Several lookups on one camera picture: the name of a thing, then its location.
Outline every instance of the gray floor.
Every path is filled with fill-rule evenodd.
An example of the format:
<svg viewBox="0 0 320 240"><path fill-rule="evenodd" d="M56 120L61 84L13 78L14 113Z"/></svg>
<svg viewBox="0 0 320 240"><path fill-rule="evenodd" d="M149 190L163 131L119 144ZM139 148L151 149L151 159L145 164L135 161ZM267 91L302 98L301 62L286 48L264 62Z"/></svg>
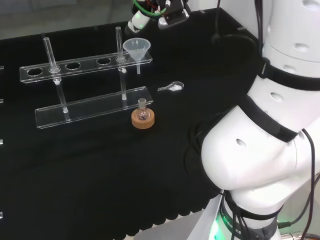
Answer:
<svg viewBox="0 0 320 240"><path fill-rule="evenodd" d="M131 0L77 0L73 5L0 14L0 39L128 21L131 17Z"/></svg>

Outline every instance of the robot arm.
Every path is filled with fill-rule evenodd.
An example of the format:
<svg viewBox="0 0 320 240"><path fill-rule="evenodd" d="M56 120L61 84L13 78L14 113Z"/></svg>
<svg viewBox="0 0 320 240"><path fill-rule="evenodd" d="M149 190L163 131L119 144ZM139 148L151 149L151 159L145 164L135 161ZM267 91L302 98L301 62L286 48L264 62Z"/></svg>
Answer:
<svg viewBox="0 0 320 240"><path fill-rule="evenodd" d="M128 22L126 33L138 34L147 26L151 18L158 21L160 29L183 23L191 13L187 2L188 0L136 0L140 7L133 3L134 16Z"/></svg>
<svg viewBox="0 0 320 240"><path fill-rule="evenodd" d="M158 14L167 7L156 17L160 29L189 17L187 0L171 0L170 6L165 0L139 2ZM320 0L273 0L272 11L263 48L265 65L247 94L246 106L236 106L208 133L201 153L211 181L229 190L239 208L256 216L277 213L310 179L312 148L302 129L313 139L315 172L320 172ZM143 10L134 14L128 29L138 33L151 16ZM244 219L250 229L264 231L273 224L276 229L263 239L278 240L275 217ZM219 227L229 240L232 233L225 225Z"/></svg>

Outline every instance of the rack hole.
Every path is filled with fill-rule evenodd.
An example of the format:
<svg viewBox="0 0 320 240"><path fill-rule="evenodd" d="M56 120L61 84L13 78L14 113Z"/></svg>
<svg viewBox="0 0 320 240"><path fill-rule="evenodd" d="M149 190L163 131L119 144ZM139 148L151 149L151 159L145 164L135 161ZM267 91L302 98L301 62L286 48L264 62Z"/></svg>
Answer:
<svg viewBox="0 0 320 240"><path fill-rule="evenodd" d="M27 71L27 74L32 77L39 76L42 73L43 73L42 68L33 68Z"/></svg>
<svg viewBox="0 0 320 240"><path fill-rule="evenodd" d="M110 60L110 58L104 57L104 58L98 59L96 62L100 65L107 65L107 64L111 63L111 60Z"/></svg>
<svg viewBox="0 0 320 240"><path fill-rule="evenodd" d="M279 93L276 93L276 92L271 92L270 93L271 97L276 100L277 102L282 102L284 100L284 97L281 96Z"/></svg>
<svg viewBox="0 0 320 240"><path fill-rule="evenodd" d="M69 70L77 70L78 68L80 68L81 64L79 62L71 62L65 65L66 69Z"/></svg>
<svg viewBox="0 0 320 240"><path fill-rule="evenodd" d="M242 141L241 139L237 139L236 143L241 147L244 147L244 148L247 147L246 143L244 141Z"/></svg>

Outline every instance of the acrylic test tube rack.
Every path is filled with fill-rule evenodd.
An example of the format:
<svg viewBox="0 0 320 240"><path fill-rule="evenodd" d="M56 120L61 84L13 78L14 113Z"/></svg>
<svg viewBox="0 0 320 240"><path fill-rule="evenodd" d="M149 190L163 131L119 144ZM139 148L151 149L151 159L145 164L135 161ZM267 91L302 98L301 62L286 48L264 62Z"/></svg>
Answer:
<svg viewBox="0 0 320 240"><path fill-rule="evenodd" d="M133 59L130 53L123 51L121 28L116 27L118 52L99 56L90 56L64 61L55 61L48 37L43 39L49 63L24 66L20 68L20 81L29 84L53 80L60 104L35 110L37 128L44 129L61 124L93 118L138 107L138 99L144 98L147 104L153 99L147 87L126 90L126 67L148 64L152 57L146 51L141 59ZM66 102L62 88L62 78L98 71L117 69L119 71L121 91L106 95Z"/></svg>

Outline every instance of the black fabric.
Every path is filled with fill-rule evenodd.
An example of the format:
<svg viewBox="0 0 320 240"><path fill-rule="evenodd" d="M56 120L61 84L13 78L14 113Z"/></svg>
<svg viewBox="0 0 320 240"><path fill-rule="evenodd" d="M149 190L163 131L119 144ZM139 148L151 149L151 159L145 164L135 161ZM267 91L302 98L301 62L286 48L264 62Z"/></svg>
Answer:
<svg viewBox="0 0 320 240"><path fill-rule="evenodd" d="M320 91L320 78L299 76L280 70L272 66L270 60L267 58L264 58L261 62L261 71L259 76L263 79L270 79L292 89Z"/></svg>
<svg viewBox="0 0 320 240"><path fill-rule="evenodd" d="M278 211L276 211L276 212L274 212L272 214L258 215L258 214L249 212L249 211L247 211L245 209L242 209L241 207L237 206L236 203L232 200L230 191L226 191L225 192L225 201L228 204L230 210L232 212L235 212L237 215L239 215L239 216L241 216L243 218L259 220L259 221L275 218L280 213L281 209L283 208L283 206L282 206Z"/></svg>
<svg viewBox="0 0 320 240"><path fill-rule="evenodd" d="M206 12L163 31L152 22L139 36L151 42L153 61L140 77L127 67L126 82L127 89L147 86L154 99L148 130L132 126L130 110L37 129L35 109L59 103L56 87L21 83L19 68L48 62L44 34L0 41L1 240L120 240L197 212L216 196L205 173L184 170L187 130L234 106L259 66L247 40L211 44L215 10ZM240 27L224 12L219 24L223 35ZM126 23L45 35L61 61L116 52L117 26ZM62 81L68 102L120 91L117 69ZM183 91L157 92L173 81Z"/></svg>
<svg viewBox="0 0 320 240"><path fill-rule="evenodd" d="M260 107L258 107L248 95L242 97L238 105L248 118L275 138L288 143L297 136L297 132L288 129L273 120Z"/></svg>

